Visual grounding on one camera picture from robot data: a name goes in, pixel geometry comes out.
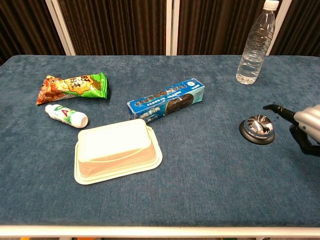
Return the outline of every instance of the oreo box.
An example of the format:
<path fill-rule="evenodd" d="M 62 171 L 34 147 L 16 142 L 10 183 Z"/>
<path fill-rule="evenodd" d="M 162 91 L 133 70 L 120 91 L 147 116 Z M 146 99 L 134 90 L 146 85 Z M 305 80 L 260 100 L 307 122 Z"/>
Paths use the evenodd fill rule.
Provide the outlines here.
<path fill-rule="evenodd" d="M 205 86 L 195 78 L 174 84 L 154 95 L 127 103 L 130 119 L 146 123 L 202 101 Z"/>

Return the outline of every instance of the cookie image on box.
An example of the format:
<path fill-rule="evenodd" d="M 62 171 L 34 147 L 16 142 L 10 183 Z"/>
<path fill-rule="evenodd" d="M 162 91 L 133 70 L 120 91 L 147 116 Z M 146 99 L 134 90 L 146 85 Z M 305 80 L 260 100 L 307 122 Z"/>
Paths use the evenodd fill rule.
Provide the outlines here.
<path fill-rule="evenodd" d="M 170 100 L 165 107 L 165 114 L 171 114 L 179 109 L 183 109 L 194 101 L 194 96 L 192 94 L 185 94 L 181 97 L 177 97 L 175 99 Z"/>

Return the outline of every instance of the snack bag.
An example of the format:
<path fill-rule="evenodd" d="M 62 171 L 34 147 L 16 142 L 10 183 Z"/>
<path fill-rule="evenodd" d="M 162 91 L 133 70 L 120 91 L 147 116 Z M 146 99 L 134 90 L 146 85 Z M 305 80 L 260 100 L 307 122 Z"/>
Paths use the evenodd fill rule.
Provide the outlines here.
<path fill-rule="evenodd" d="M 101 72 L 68 79 L 46 76 L 36 101 L 37 105 L 74 97 L 107 98 L 108 79 Z"/>

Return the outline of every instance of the white table edge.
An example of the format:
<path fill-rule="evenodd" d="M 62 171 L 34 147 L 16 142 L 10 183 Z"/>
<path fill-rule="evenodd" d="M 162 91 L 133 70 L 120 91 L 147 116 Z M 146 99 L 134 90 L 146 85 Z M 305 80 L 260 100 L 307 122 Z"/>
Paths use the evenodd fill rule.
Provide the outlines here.
<path fill-rule="evenodd" d="M 166 227 L 0 225 L 0 237 L 320 238 L 320 227 Z"/>

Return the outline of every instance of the bottle label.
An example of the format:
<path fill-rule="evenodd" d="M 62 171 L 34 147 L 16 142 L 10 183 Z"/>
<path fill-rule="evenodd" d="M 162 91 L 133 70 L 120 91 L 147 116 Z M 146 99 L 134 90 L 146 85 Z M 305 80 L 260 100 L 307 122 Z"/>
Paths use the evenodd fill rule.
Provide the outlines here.
<path fill-rule="evenodd" d="M 63 122 L 65 124 L 71 125 L 71 116 L 75 113 L 75 110 L 72 110 L 70 108 L 64 107 L 64 106 L 57 106 L 54 109 L 54 119 Z"/>

